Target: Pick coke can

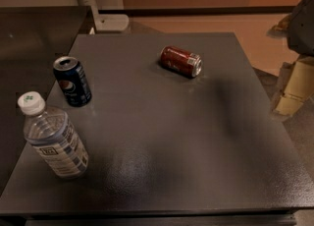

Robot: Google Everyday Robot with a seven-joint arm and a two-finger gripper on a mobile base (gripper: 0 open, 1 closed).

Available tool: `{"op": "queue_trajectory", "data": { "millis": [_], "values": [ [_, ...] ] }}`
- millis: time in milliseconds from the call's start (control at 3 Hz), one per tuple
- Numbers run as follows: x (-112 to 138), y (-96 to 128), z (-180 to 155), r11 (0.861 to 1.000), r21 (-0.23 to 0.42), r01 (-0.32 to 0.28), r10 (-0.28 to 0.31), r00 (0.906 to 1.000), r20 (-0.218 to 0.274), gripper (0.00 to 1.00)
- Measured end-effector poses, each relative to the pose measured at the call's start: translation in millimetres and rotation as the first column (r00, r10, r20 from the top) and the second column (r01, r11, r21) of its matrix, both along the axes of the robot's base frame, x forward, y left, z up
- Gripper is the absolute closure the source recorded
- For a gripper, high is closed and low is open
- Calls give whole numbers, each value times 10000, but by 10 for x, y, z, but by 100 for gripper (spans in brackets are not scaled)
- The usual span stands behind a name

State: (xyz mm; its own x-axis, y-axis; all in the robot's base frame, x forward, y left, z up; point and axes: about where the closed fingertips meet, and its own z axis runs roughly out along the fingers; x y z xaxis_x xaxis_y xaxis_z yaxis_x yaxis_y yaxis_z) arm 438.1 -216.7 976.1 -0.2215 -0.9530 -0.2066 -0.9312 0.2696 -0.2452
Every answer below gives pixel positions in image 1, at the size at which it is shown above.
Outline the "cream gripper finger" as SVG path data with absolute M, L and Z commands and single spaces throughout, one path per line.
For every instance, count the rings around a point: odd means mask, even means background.
M 314 94 L 314 57 L 299 56 L 284 63 L 277 80 L 277 91 L 271 102 L 271 112 L 280 117 L 291 117 Z

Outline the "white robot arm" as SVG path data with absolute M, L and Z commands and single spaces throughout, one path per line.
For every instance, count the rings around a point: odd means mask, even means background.
M 282 65 L 271 101 L 272 115 L 285 120 L 314 94 L 314 0 L 301 0 L 272 31 L 285 33 L 288 48 L 298 54 Z

